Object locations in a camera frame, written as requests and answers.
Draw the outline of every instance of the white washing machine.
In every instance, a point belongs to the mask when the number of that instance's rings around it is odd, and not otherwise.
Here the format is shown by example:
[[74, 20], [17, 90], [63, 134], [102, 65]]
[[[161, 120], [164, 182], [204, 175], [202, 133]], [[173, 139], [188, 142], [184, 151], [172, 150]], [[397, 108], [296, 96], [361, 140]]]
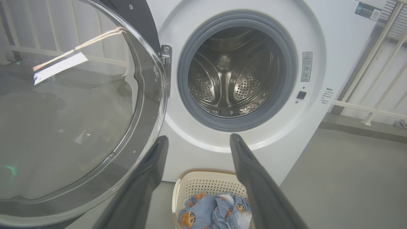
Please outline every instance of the white washing machine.
[[280, 185], [385, 4], [102, 2], [1, 1], [0, 225], [83, 214], [159, 135], [169, 139], [164, 181], [233, 171], [238, 133]]
[[375, 26], [353, 0], [148, 4], [160, 43], [173, 48], [165, 181], [190, 168], [234, 170], [235, 132], [280, 185]]

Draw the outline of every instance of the gray floor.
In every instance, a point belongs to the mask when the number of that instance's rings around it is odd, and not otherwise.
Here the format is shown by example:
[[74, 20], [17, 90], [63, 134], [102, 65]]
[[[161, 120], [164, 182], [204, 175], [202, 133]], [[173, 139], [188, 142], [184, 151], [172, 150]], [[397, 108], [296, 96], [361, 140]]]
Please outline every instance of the gray floor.
[[360, 119], [327, 113], [319, 128], [326, 130], [339, 130], [342, 132], [376, 139], [407, 143], [407, 128], [400, 128], [384, 123], [371, 122], [367, 126]]
[[[146, 229], [173, 229], [174, 183], [154, 191]], [[281, 185], [310, 229], [406, 228], [407, 145], [318, 129]]]

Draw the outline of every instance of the door hinge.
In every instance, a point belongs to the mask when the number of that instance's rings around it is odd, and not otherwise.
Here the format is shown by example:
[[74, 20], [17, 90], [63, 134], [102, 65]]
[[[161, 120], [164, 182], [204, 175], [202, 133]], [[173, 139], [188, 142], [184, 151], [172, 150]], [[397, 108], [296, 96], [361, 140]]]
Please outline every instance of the door hinge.
[[165, 76], [167, 80], [167, 97], [170, 97], [171, 90], [171, 56], [173, 53], [173, 48], [170, 45], [162, 45], [160, 58], [162, 65], [164, 66]]

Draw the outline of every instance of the white plastic basket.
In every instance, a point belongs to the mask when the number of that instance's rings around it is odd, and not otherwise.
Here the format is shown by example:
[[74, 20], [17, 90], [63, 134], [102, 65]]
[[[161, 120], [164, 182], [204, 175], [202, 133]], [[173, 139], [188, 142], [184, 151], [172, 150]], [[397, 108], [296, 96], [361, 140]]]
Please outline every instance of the white plastic basket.
[[178, 219], [181, 210], [185, 208], [185, 201], [202, 192], [212, 195], [229, 192], [247, 197], [246, 188], [233, 172], [209, 169], [188, 170], [177, 180], [173, 191], [172, 211], [176, 228], [182, 229]]

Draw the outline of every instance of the cartoon print fabric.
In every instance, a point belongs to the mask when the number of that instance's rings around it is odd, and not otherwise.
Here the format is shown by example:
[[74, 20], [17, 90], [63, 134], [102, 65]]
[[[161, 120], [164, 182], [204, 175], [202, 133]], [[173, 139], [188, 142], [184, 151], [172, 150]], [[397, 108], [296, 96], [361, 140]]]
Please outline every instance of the cartoon print fabric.
[[186, 229], [248, 229], [252, 218], [249, 200], [226, 193], [200, 193], [185, 202], [180, 225]]
[[212, 213], [213, 229], [248, 229], [252, 219], [249, 200], [230, 193], [215, 197], [218, 207]]
[[212, 211], [216, 208], [215, 197], [207, 194], [197, 194], [185, 202], [181, 211], [179, 224], [184, 229], [210, 228]]

